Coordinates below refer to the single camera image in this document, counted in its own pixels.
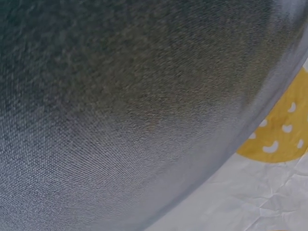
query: gray mesh material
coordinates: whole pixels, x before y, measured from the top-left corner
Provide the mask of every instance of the gray mesh material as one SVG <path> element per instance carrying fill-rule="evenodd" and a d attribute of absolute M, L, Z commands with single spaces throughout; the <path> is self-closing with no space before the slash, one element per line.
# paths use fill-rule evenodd
<path fill-rule="evenodd" d="M 307 58 L 306 0 L 2 0 L 0 231 L 138 231 Z"/>

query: curved fabric edge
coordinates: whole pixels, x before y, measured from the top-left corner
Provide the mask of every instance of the curved fabric edge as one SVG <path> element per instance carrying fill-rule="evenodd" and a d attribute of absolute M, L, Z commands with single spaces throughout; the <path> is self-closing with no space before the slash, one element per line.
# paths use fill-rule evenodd
<path fill-rule="evenodd" d="M 289 76 L 287 81 L 284 83 L 281 83 L 281 85 L 277 88 L 277 91 L 274 93 L 273 97 L 268 99 L 267 103 L 265 103 L 262 111 L 256 115 L 255 118 L 253 118 L 252 121 L 247 122 L 244 125 L 244 129 L 241 130 L 241 132 L 238 134 L 237 138 L 233 140 L 228 145 L 228 148 L 225 151 L 225 159 L 220 163 L 218 166 L 214 166 L 212 170 L 212 174 L 214 174 L 224 163 L 227 161 L 235 152 L 236 150 L 241 146 L 241 144 L 248 139 L 249 135 L 258 127 L 260 122 L 267 116 L 267 114 L 271 111 L 271 109 L 274 107 L 276 102 L 280 99 L 280 97 L 283 95 L 283 93 L 286 91 L 286 89 L 289 87 L 289 85 L 292 83 L 293 79 L 297 75 L 297 73 L 300 71 L 303 65 L 308 65 L 306 62 L 308 58 L 308 27 L 306 28 L 303 37 L 301 39 L 300 44 L 298 45 L 296 51 L 293 51 L 294 54 L 292 54 L 293 58 L 295 60 L 300 60 L 299 62 L 294 62 L 295 65 L 292 68 L 290 72 L 285 72 L 286 76 Z M 288 60 L 288 58 L 283 58 L 281 63 L 278 64 L 278 68 L 283 66 L 283 63 Z M 147 223 L 143 224 L 138 231 L 146 230 L 146 231 L 156 231 L 156 230 L 166 230 L 167 227 L 165 227 L 165 224 L 174 224 L 177 223 L 177 220 L 189 218 L 185 216 L 181 216 L 180 218 L 172 219 L 172 213 L 178 209 L 179 205 L 183 201 L 190 200 L 191 198 L 195 197 L 194 192 L 206 181 L 208 180 L 211 175 L 204 176 L 203 180 L 198 181 L 195 183 L 188 191 L 182 194 L 181 198 L 177 198 L 176 201 L 172 202 L 170 205 L 166 206 L 164 210 L 160 211 L 156 216 L 152 217 Z"/>

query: woven fabric texture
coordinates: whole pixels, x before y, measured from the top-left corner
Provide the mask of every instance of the woven fabric texture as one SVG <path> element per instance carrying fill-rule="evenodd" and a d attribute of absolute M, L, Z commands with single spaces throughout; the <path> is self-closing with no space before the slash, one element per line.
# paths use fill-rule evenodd
<path fill-rule="evenodd" d="M 308 2 L 292 3 L 2 0 L 0 230 L 159 219 L 248 138 L 307 58 Z"/>

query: yellow pattern with white shapes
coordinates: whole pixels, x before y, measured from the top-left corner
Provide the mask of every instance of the yellow pattern with white shapes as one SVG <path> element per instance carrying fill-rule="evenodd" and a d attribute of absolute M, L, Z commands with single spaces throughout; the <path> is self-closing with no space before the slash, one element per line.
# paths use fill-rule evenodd
<path fill-rule="evenodd" d="M 237 153 L 279 163 L 300 158 L 308 148 L 308 71 L 304 68 Z"/>

